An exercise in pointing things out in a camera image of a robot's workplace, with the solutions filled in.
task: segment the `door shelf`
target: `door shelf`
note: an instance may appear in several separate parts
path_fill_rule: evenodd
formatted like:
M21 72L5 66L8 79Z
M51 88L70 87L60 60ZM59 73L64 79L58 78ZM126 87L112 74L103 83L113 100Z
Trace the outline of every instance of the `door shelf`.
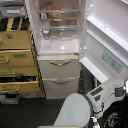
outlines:
M122 56L119 51L116 51L113 49L110 45L108 45L105 41L100 39L96 34L94 34L92 31L87 30L87 33L92 36L96 41L98 41L100 44L102 44L104 47L106 47L109 51L111 51L115 56L117 56L121 61L123 61L128 66L128 60Z
M98 21L95 17L91 16L88 17L87 20L95 25L98 29L100 29L103 33L105 33L107 36L109 36L112 40L114 40L117 44L119 44L121 47L123 47L126 51L128 51L128 43L125 41L122 37L120 37L117 33L112 31L110 28L102 24L100 21Z
M128 5L128 0L121 0L121 1Z

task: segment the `refrigerator door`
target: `refrigerator door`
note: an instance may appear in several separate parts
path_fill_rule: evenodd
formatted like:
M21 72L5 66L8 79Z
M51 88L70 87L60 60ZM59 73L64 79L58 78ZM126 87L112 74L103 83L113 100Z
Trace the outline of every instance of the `refrigerator door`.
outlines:
M101 82L128 79L128 2L86 0L80 62Z

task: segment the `refrigerator shelf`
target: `refrigerator shelf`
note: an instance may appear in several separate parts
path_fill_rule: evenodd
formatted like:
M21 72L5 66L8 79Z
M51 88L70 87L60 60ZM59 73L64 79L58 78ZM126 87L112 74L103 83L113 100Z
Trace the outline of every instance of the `refrigerator shelf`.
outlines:
M77 20L74 19L73 20L73 23L74 24L70 24L69 23L69 19L68 20L62 20L62 21L46 21L46 20L42 20L42 29L50 29L50 30L53 30L53 29L58 29L58 30L64 30L64 29L78 29L79 26L78 26L78 23L77 23Z
M78 12L78 9L62 9L62 10L39 10L38 13L71 13Z
M62 20L65 19L77 19L77 17L63 17ZM47 19L41 19L41 20L54 20L53 17L48 17Z

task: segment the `drawer handle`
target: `drawer handle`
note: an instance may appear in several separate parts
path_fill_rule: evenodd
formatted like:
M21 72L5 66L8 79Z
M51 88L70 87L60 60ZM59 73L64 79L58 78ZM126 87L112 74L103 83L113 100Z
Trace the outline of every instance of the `drawer handle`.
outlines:
M4 92L4 93L9 93L9 92L19 92L19 86L17 87L16 90L10 90L10 91L3 91L3 88L6 88L6 87L1 87L0 92Z
M55 84L66 84L67 82L69 82L69 80L67 80L67 81L52 81L53 83L55 83Z
M15 74L16 74L16 72L15 72L15 70L14 70L13 73L0 73L0 76L15 75Z
M8 63L9 59L7 58L7 60L5 62L0 62L0 64L6 64Z
M66 64L71 63L71 61L67 61L67 62L64 62L64 63L62 63L62 64L56 64L54 61L50 61L49 63L50 63L50 64L53 64L53 65L56 65L56 66L63 66L63 65L66 65Z

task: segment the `label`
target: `label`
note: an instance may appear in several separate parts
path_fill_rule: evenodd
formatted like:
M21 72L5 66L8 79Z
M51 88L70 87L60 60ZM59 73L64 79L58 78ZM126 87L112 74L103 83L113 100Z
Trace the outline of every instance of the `label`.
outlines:
M12 70L12 68L8 68L8 70Z
M27 58L26 54L13 54L14 58Z
M118 74L121 73L123 67L114 58L112 58L107 52L103 52L102 59Z
M6 34L6 35L7 35L8 39L13 39L12 34Z
M17 9L17 10L6 10L7 11L7 13L9 14L20 14L20 10L19 9Z
M20 9L20 15L26 15L26 12L25 12L25 9L24 8L21 8Z
M0 56L0 58L5 58L5 56Z

